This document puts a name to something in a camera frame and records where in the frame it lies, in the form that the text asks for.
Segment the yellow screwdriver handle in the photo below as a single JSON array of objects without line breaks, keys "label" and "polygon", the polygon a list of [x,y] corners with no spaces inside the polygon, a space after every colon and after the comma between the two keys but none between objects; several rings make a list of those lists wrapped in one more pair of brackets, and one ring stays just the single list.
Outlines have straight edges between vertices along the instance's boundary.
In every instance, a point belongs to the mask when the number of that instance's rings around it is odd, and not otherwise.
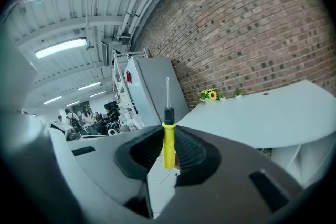
[{"label": "yellow screwdriver handle", "polygon": [[173,169],[175,165],[175,127],[176,124],[166,125],[162,123],[164,128],[163,137],[163,167],[165,169]]}]

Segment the white desk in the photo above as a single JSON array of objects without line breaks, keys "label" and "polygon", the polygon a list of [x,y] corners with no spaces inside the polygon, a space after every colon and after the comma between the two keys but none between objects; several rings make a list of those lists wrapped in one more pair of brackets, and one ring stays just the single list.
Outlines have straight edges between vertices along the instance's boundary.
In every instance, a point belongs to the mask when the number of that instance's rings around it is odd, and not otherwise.
[{"label": "white desk", "polygon": [[336,98],[301,81],[239,100],[200,103],[178,125],[273,148],[272,160],[307,187],[325,174],[336,147]]},{"label": "white desk", "polygon": [[266,92],[200,103],[178,125],[254,148],[304,144],[336,131],[336,98],[319,86],[301,81]]}]

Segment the fluorescent light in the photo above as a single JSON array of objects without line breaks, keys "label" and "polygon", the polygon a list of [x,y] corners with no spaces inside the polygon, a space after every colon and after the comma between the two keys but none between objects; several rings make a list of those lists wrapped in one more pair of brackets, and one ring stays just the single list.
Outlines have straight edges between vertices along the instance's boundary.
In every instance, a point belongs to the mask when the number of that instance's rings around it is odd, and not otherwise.
[{"label": "fluorescent light", "polygon": [[65,107],[67,107],[67,106],[71,106],[71,105],[73,105],[73,104],[77,104],[77,103],[79,103],[79,101],[76,101],[75,103],[67,104]]},{"label": "fluorescent light", "polygon": [[96,93],[96,94],[94,94],[94,95],[91,95],[90,97],[94,97],[94,96],[99,95],[99,94],[102,94],[102,93],[106,93],[106,92]]},{"label": "fluorescent light", "polygon": [[56,45],[52,45],[51,47],[45,48],[43,50],[39,50],[35,52],[35,56],[38,59],[41,59],[43,57],[46,57],[51,54],[55,54],[57,52],[71,49],[71,48],[76,48],[76,47],[81,47],[81,46],[86,46],[86,39],[85,38],[77,38],[73,40],[69,40],[66,42],[62,42]]},{"label": "fluorescent light", "polygon": [[58,97],[55,97],[55,98],[53,98],[53,99],[51,99],[51,100],[49,100],[49,101],[47,101],[47,102],[44,102],[43,104],[49,104],[49,103],[51,103],[51,102],[53,102],[53,101],[55,101],[55,100],[57,100],[57,99],[60,99],[60,98],[62,98],[63,96],[58,96]]},{"label": "fluorescent light", "polygon": [[100,85],[101,83],[100,82],[96,82],[94,84],[90,84],[90,85],[87,85],[87,86],[84,86],[84,87],[81,87],[81,88],[78,88],[77,90],[83,90],[83,89],[86,89],[88,87],[92,87],[92,86],[96,86],[96,85]]}]

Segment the brick wall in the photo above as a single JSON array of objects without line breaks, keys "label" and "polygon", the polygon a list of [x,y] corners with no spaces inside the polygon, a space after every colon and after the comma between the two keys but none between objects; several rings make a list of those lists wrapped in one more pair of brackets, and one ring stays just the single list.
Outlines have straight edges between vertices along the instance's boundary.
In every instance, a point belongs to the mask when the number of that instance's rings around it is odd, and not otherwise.
[{"label": "brick wall", "polygon": [[336,95],[333,26],[322,0],[160,0],[136,41],[169,57],[189,107],[308,79]]}]

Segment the sunflower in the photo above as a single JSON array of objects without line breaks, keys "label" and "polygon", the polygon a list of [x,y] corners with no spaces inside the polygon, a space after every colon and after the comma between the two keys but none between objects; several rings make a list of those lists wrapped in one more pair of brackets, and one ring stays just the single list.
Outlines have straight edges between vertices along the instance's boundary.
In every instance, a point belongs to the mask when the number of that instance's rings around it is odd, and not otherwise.
[{"label": "sunflower", "polygon": [[209,93],[209,98],[210,98],[211,100],[216,100],[216,98],[217,98],[217,93],[216,93],[215,91],[211,91],[211,92]]}]

